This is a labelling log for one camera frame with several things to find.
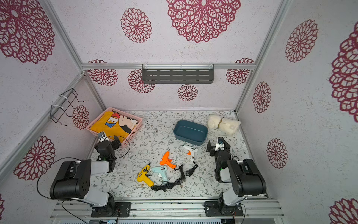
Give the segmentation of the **white hot glue gun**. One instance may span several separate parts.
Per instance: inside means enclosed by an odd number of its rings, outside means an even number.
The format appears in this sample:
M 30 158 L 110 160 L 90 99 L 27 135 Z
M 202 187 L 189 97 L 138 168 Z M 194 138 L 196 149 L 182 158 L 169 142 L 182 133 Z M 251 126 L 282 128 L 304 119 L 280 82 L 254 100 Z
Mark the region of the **white hot glue gun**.
M 183 148 L 188 151 L 187 154 L 190 156 L 190 161 L 194 162 L 195 154 L 198 153 L 198 149 L 188 145 L 184 145 Z

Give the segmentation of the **yellow hot glue gun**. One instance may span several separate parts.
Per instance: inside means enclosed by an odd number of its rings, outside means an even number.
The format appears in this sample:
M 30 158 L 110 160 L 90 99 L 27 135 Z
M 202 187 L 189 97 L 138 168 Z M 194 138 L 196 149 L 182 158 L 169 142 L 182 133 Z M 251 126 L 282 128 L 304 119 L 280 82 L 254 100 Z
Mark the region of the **yellow hot glue gun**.
M 149 170 L 150 170 L 151 163 L 149 162 L 147 165 L 144 166 L 144 168 L 141 170 L 141 172 L 138 174 L 137 182 L 144 182 L 148 187 L 154 186 L 154 182 L 147 176 Z

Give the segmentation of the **orange hot glue gun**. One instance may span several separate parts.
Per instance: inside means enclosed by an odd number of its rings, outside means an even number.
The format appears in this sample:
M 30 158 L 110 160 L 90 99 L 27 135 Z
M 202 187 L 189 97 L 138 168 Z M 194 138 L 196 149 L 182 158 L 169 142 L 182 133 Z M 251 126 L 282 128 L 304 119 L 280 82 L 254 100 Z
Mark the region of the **orange hot glue gun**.
M 169 155 L 170 155 L 170 152 L 167 151 L 164 156 L 162 157 L 161 161 L 159 162 L 159 164 L 161 166 L 168 166 L 170 167 L 171 169 L 176 169 L 176 165 L 172 164 L 172 159 L 169 159 Z

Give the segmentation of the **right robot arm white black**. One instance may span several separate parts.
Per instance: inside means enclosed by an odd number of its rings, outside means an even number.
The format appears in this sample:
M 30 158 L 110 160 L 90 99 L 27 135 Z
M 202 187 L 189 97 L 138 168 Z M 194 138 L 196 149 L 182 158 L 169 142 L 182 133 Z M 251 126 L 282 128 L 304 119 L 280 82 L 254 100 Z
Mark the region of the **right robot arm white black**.
M 219 137 L 216 145 L 209 141 L 207 152 L 214 157 L 214 177 L 219 183 L 230 183 L 231 188 L 222 192 L 218 201 L 206 208 L 216 209 L 224 214 L 240 208 L 240 203 L 248 196 L 265 194 L 266 182 L 252 159 L 237 161 L 230 153 L 231 146 L 223 137 Z

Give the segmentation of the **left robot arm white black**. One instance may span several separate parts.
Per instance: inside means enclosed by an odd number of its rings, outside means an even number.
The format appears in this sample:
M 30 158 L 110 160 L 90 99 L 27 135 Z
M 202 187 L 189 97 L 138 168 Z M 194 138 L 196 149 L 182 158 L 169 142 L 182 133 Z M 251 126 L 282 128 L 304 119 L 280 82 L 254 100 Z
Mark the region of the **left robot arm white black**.
M 104 132 L 98 134 L 99 142 L 95 149 L 99 153 L 96 161 L 65 161 L 62 163 L 49 190 L 50 197 L 58 200 L 78 200 L 89 204 L 92 217 L 110 217 L 117 213 L 116 203 L 111 193 L 91 187 L 94 175 L 113 172 L 116 165 L 115 150 L 121 146 L 118 136 L 113 140 Z

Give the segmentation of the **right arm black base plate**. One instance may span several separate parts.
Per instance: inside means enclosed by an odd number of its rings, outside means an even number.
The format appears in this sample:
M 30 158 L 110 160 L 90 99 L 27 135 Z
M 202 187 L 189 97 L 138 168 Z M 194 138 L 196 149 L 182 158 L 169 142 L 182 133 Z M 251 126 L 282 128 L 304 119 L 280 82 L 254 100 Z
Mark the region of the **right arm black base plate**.
M 227 206 L 224 203 L 219 203 L 218 201 L 205 201 L 204 207 L 207 217 L 244 216 L 241 204 Z

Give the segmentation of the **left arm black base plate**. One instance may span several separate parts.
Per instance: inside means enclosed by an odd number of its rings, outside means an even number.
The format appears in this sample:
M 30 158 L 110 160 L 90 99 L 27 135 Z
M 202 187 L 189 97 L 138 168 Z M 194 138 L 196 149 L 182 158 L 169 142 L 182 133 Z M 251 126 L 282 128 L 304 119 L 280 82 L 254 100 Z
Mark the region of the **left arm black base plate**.
M 91 217 L 129 217 L 131 202 L 115 202 L 103 207 L 93 208 Z

